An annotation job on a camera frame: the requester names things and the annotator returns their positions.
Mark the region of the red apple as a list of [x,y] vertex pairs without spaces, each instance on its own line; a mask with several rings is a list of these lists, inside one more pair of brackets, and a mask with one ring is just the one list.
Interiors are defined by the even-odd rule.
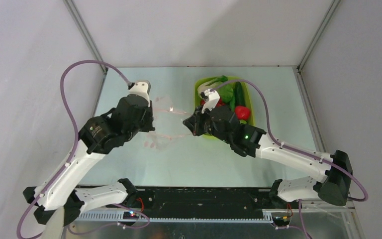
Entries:
[[248,120],[251,110],[245,106],[236,106],[234,112],[239,120]]

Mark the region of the clear pink zip bag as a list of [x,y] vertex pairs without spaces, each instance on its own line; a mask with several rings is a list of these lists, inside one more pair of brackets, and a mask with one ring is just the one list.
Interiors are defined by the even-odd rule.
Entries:
[[154,131],[146,134],[144,146],[163,150],[182,138],[192,135],[183,125],[191,114],[179,109],[169,96],[156,97],[153,101]]

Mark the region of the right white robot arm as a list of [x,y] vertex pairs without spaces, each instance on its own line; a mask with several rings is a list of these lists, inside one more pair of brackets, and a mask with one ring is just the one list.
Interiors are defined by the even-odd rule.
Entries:
[[193,136],[214,136],[240,156],[271,160],[306,173],[303,178],[278,179],[273,183],[269,200],[275,208],[313,198],[334,206],[347,203],[353,170],[348,154],[343,151],[330,154],[279,143],[263,129],[240,122],[227,107],[208,110],[199,106],[183,120],[183,125]]

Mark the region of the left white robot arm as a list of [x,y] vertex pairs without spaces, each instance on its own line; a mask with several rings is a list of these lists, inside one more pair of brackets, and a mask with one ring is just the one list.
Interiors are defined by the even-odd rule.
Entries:
[[58,208],[65,210],[66,226],[81,213],[94,208],[122,204],[132,207],[137,202],[137,189],[127,178],[114,184],[77,189],[78,183],[114,148],[124,146],[138,132],[154,131],[152,102],[147,94],[132,93],[119,100],[108,112],[90,118],[78,133],[77,147],[67,154],[49,182],[26,187],[23,195],[28,203],[38,197],[34,217],[41,225],[48,223]]

